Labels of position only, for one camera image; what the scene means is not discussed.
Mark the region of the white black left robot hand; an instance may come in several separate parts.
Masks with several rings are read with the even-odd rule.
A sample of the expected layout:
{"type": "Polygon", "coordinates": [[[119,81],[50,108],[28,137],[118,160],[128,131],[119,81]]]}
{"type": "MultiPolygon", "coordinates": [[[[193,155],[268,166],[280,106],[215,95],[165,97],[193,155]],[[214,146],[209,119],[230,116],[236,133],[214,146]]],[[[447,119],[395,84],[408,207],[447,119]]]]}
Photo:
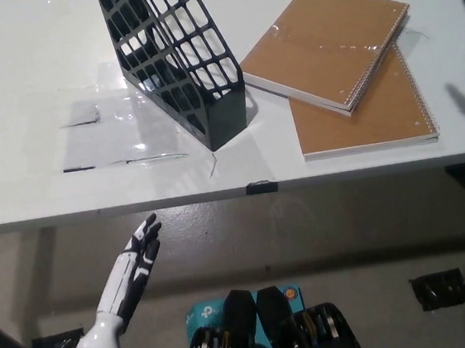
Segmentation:
{"type": "Polygon", "coordinates": [[[76,348],[120,348],[160,248],[161,223],[150,215],[116,258],[96,309],[95,323],[76,348]]]}

